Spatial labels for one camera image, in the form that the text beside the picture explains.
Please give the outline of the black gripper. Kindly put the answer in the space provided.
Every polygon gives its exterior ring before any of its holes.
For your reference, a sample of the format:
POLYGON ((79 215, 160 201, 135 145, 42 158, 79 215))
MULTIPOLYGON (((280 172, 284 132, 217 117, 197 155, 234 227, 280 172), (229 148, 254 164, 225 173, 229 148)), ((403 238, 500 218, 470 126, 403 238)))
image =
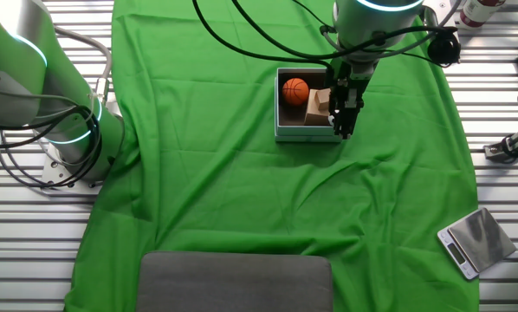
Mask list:
POLYGON ((330 65, 333 68, 329 75, 333 130, 335 135, 344 139, 344 134, 353 134, 359 112, 364 107, 363 94, 372 79, 377 61, 346 62, 343 58, 335 58, 330 65))

